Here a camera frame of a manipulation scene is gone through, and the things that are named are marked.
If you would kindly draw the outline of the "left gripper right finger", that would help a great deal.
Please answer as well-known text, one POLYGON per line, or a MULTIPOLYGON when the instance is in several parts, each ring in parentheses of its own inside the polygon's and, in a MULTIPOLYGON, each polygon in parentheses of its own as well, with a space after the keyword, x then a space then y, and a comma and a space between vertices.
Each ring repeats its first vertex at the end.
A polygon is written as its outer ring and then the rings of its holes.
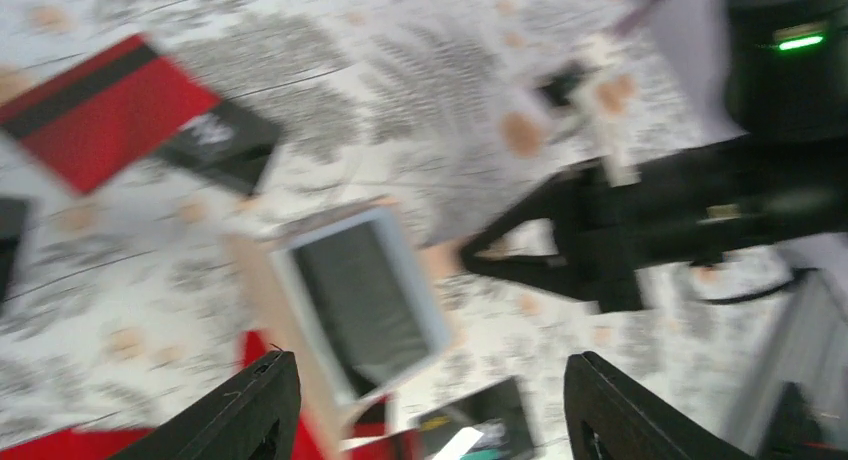
POLYGON ((575 459, 750 457, 702 428, 595 352, 568 357, 563 395, 575 459))

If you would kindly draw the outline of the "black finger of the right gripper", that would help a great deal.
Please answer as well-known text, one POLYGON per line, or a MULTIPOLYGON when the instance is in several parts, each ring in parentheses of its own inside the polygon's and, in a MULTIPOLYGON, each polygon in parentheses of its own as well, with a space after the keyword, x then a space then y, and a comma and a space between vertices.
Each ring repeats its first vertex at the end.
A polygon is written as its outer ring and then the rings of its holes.
POLYGON ((602 174, 558 173, 460 248, 469 272, 593 302, 602 313, 644 309, 620 190, 602 174))

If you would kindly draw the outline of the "black card left edge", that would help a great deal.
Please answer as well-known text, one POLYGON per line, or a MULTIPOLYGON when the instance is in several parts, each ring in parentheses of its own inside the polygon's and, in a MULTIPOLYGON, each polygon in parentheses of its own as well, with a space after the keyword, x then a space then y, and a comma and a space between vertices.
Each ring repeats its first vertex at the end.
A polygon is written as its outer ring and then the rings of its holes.
POLYGON ((26 231, 30 209, 28 200, 1 197, 1 305, 11 285, 18 247, 26 231))

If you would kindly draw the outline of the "aluminium rail frame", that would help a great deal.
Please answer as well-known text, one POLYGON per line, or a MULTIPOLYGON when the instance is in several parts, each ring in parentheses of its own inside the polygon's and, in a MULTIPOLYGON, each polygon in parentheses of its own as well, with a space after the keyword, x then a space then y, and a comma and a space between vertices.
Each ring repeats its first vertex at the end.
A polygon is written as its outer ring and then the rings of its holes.
POLYGON ((828 446, 847 448, 847 295, 813 270, 796 287, 752 363, 719 437, 756 456, 776 435, 787 386, 805 402, 828 446))

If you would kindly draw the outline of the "floral table mat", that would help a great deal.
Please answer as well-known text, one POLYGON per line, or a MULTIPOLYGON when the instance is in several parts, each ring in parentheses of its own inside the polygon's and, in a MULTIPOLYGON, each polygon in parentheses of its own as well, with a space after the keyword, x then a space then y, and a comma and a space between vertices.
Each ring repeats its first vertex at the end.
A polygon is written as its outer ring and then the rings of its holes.
MULTIPOLYGON (((519 120, 507 82, 622 15, 626 0, 1 0, 1 102, 145 32, 203 84, 284 122, 290 143, 243 199, 156 158, 88 198, 1 131, 1 194, 36 198, 1 319, 1 451, 74 424, 149 427, 232 376, 255 327, 221 235, 266 236, 321 207, 390 195, 414 242, 470 233, 533 183, 594 153, 519 120)), ((783 280, 769 248, 718 271, 646 271, 650 310, 592 308, 472 275, 437 282, 457 346, 402 386, 392 430, 520 375, 541 459, 570 459, 566 357, 597 349, 713 433, 786 295, 714 307, 783 280)))

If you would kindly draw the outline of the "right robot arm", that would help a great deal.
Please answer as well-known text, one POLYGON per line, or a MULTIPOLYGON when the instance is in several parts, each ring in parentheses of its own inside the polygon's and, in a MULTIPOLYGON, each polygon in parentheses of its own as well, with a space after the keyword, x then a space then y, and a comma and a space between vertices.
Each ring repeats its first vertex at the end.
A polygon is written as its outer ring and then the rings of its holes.
POLYGON ((637 273, 716 265, 727 252, 847 228, 847 0, 723 0, 734 139, 637 163, 596 90, 649 0, 579 44, 540 88, 583 111, 598 156, 559 172, 459 250, 475 274, 595 302, 643 306, 637 273))

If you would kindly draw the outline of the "beige leather card holder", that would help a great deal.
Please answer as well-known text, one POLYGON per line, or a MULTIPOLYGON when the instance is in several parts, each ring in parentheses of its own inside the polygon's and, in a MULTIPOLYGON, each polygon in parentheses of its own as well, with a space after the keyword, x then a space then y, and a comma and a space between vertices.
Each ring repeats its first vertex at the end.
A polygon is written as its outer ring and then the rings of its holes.
POLYGON ((390 196, 223 243, 262 338, 296 357, 307 428, 327 459, 343 457, 371 405, 457 344, 435 288, 457 268, 453 248, 416 248, 390 196))

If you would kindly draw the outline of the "black vip card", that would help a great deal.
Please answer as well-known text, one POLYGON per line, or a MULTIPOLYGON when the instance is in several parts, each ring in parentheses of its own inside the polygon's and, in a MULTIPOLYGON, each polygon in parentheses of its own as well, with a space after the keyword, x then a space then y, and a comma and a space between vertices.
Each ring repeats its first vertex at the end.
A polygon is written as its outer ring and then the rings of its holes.
POLYGON ((463 455, 465 459, 526 460, 534 459, 537 453, 516 376, 423 413, 414 425, 429 457, 465 427, 481 433, 481 438, 463 455))
POLYGON ((388 387, 439 351, 378 221, 315 235, 293 247, 291 257, 356 398, 388 387))

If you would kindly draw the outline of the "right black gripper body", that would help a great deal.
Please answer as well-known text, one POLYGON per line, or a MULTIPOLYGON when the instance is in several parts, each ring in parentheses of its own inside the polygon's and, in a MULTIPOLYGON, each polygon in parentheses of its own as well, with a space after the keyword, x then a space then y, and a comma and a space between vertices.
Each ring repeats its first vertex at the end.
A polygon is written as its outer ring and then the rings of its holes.
POLYGON ((620 187, 592 176, 576 205, 635 268, 847 229, 847 140, 760 143, 747 138, 681 150, 639 165, 620 187))

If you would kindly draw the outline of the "black card top right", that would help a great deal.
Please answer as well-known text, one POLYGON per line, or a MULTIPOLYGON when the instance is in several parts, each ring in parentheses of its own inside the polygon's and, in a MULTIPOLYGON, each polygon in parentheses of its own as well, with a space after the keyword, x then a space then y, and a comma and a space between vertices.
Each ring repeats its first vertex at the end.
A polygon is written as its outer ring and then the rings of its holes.
POLYGON ((229 99, 193 117, 155 156, 213 183, 252 196, 276 147, 282 125, 229 99))

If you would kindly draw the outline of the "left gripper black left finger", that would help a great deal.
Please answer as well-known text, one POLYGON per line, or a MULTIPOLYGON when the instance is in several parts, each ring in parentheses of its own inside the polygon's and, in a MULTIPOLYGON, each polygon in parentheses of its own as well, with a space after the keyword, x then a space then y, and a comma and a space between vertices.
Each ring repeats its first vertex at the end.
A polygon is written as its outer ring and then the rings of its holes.
POLYGON ((300 409, 295 356, 273 350, 111 458, 289 459, 300 409))

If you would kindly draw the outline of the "red card top right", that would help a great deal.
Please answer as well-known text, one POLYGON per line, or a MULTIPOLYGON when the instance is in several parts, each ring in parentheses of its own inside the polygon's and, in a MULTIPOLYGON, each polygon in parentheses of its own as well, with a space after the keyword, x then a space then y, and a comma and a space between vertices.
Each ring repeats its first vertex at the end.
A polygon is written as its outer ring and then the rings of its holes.
POLYGON ((1 127, 73 191, 87 194, 220 102, 133 35, 1 108, 1 127))

